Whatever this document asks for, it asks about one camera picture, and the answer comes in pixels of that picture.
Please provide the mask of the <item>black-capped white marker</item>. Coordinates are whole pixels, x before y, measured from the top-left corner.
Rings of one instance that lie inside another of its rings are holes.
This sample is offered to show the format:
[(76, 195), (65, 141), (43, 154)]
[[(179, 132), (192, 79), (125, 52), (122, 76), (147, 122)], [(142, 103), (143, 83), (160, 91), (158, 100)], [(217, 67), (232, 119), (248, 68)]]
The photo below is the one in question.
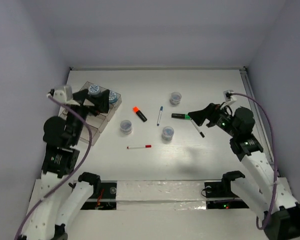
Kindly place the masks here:
[(195, 129), (197, 130), (197, 132), (200, 134), (200, 136), (201, 136), (202, 138), (204, 138), (205, 135), (204, 135), (203, 132), (200, 130), (200, 128), (198, 127), (198, 125), (197, 125), (194, 121), (192, 121), (192, 120), (191, 120), (191, 123), (193, 124), (193, 126), (195, 127)]

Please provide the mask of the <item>blue-lidded cleaning gel jar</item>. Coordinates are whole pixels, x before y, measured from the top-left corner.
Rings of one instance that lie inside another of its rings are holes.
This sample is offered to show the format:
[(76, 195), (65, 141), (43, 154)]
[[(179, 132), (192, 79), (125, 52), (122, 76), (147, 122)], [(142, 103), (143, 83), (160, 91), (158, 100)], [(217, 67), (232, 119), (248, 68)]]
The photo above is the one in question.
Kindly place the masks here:
[(97, 84), (92, 84), (92, 85), (90, 85), (90, 86), (88, 87), (88, 94), (89, 94), (90, 96), (95, 97), (95, 96), (97, 96), (97, 95), (100, 94), (100, 93), (101, 93), (101, 89), (100, 89), (100, 86), (99, 86), (99, 85), (97, 85)]

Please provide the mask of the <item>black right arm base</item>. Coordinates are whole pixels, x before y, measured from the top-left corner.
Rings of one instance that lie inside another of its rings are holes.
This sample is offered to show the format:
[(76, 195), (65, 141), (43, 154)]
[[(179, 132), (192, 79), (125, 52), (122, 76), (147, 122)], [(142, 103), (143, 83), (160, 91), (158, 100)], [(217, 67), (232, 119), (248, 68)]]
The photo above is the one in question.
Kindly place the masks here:
[(248, 209), (248, 205), (231, 191), (225, 189), (221, 181), (208, 181), (200, 193), (208, 210)]

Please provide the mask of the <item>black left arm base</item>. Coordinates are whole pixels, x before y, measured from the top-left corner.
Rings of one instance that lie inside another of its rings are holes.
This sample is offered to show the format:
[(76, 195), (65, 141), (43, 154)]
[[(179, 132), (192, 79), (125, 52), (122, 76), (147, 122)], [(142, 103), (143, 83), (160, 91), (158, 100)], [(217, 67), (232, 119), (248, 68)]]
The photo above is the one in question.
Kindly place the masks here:
[(117, 182), (102, 181), (98, 194), (91, 196), (81, 207), (81, 210), (116, 210)]

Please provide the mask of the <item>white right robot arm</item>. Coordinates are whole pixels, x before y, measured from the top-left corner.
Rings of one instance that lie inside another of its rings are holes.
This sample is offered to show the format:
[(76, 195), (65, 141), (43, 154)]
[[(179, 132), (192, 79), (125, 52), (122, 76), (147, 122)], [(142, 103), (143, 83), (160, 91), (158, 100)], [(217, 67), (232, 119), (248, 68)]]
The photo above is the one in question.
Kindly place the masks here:
[(253, 135), (252, 111), (210, 103), (206, 108), (188, 113), (201, 126), (217, 126), (230, 135), (230, 148), (257, 184), (255, 188), (239, 170), (223, 174), (220, 181), (205, 184), (207, 198), (238, 197), (255, 213), (257, 222), (270, 240), (300, 237), (300, 203), (278, 179), (278, 173), (267, 161), (264, 149)]

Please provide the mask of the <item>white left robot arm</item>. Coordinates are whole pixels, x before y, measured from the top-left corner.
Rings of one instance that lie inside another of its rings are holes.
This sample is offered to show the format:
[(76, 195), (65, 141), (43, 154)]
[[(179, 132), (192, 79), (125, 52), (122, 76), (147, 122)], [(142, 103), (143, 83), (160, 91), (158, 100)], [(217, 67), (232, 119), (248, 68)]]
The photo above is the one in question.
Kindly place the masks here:
[(52, 116), (43, 126), (46, 144), (41, 167), (37, 203), (20, 224), (16, 240), (66, 240), (71, 225), (88, 198), (101, 194), (101, 177), (83, 172), (77, 182), (70, 178), (85, 162), (93, 133), (87, 116), (107, 113), (110, 90), (91, 94), (88, 89), (73, 92), (71, 86), (55, 87), (47, 98), (67, 110), (66, 118)]

